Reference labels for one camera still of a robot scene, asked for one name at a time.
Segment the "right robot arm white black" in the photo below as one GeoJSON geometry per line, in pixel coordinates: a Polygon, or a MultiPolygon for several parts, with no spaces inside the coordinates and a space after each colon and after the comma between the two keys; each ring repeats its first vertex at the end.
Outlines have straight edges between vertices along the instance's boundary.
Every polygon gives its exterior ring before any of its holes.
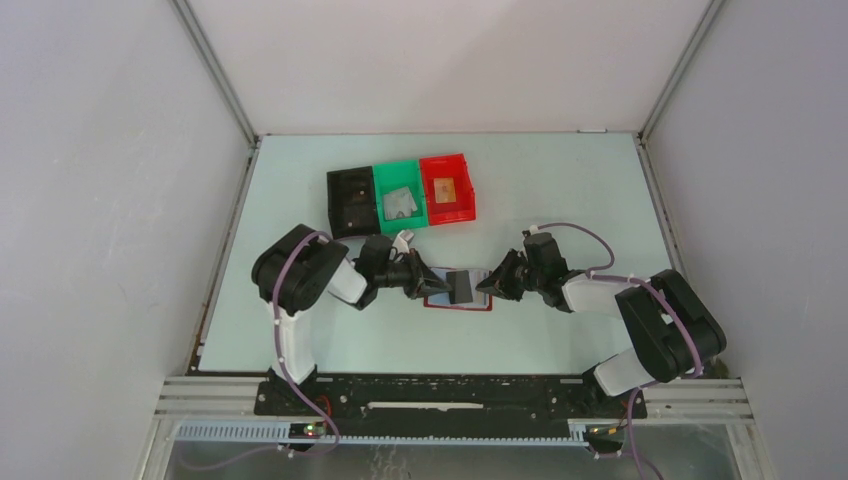
{"type": "Polygon", "coordinates": [[[606,418],[622,395],[651,383],[699,374],[727,346],[723,329],[676,270],[647,279],[572,269],[549,233],[527,232],[522,250],[510,250],[477,290],[508,301],[527,292],[566,313],[593,313],[623,322],[630,348],[585,372],[585,411],[606,418]]]}

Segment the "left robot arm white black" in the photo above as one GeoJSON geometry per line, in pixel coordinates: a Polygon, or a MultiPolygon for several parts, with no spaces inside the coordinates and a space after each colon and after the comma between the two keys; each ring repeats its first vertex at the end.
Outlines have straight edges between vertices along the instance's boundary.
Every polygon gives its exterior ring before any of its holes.
{"type": "Polygon", "coordinates": [[[343,242],[299,224],[257,258],[251,280],[272,315],[272,370],[287,380],[277,402],[290,415],[304,416],[316,403],[315,388],[304,381],[316,369],[309,311],[323,295],[363,310],[382,289],[400,288],[411,300],[453,290],[410,246],[413,237],[408,230],[367,236],[350,259],[343,242]]]}

